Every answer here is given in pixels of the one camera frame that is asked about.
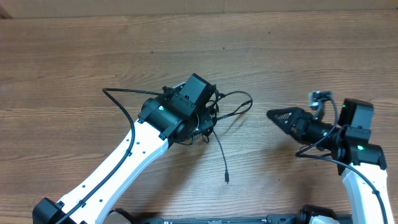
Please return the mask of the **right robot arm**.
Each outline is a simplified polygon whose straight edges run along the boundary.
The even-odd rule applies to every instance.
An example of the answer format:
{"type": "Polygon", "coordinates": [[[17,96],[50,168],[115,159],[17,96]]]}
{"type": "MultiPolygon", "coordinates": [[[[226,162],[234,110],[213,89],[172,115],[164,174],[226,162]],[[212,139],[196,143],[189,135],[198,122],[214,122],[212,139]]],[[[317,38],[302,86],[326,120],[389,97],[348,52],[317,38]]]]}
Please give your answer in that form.
{"type": "Polygon", "coordinates": [[[353,223],[393,223],[387,193],[387,162],[382,147],[370,144],[373,104],[345,99],[332,124],[322,122],[329,94],[310,97],[311,114],[301,108],[267,112],[273,123],[302,145],[296,157],[336,164],[346,189],[353,223]]]}

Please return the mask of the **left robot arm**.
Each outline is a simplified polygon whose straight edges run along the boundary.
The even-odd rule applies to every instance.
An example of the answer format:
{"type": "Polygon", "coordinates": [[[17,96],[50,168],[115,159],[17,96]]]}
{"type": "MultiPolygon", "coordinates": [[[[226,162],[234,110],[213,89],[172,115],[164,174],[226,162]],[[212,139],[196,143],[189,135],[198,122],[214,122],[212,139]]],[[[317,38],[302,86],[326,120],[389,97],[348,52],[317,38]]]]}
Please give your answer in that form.
{"type": "Polygon", "coordinates": [[[119,146],[79,186],[57,202],[43,198],[33,209],[34,224],[103,223],[138,175],[174,143],[211,128],[208,103],[216,95],[197,74],[162,93],[149,93],[137,119],[125,108],[130,130],[119,146]]]}

